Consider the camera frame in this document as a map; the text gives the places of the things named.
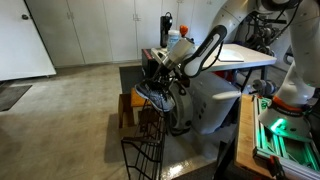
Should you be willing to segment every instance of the white table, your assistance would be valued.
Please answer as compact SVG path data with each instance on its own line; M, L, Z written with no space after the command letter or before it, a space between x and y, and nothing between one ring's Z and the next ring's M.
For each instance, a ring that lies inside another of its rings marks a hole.
M210 55L207 61L204 63L204 67L208 67L216 58L216 54L219 48ZM241 69L241 68L250 68L250 67L258 67L258 66L266 66L271 65L276 62L276 58L272 56L268 56L266 54L254 51L252 49L248 49L243 46L239 46L237 44L224 44L222 47L223 51L234 51L237 54L240 54L243 57L243 62L221 62L219 60L209 68L207 71L222 71L222 70L231 70L231 69ZM161 63L162 59L158 56L158 53L166 54L166 49L155 49L153 48L151 53L152 56Z

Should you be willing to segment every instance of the floor mat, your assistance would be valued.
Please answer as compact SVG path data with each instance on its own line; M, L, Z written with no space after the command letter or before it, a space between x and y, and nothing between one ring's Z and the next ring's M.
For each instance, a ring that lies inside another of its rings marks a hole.
M8 111L30 89L28 86L0 87L0 111Z
M135 84L143 80L142 67L141 66L130 66L130 67L119 67L121 87L123 94L130 94L131 88Z

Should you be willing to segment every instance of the gray floor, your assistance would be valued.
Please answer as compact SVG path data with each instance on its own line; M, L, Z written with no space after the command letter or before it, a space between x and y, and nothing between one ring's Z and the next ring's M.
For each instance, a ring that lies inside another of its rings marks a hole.
M33 86L0 112L0 179L127 179L117 118L119 66L137 64L58 69L51 78L11 82ZM234 128L167 137L163 179L214 162L220 140L228 141Z

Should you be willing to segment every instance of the sneaker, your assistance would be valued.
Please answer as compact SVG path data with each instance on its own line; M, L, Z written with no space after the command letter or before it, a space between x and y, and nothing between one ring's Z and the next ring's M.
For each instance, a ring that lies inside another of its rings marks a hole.
M162 84L146 79L134 86L137 94L144 99L149 99L151 104L158 110L168 112L175 106L173 98L165 93Z

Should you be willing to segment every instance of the wooden stool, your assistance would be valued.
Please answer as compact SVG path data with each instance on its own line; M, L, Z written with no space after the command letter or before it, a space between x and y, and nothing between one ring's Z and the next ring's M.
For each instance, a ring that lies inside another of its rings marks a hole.
M143 99L139 94L136 93L134 88L131 88L131 107L133 111L133 121L137 125L139 123L139 111L142 110L145 99Z

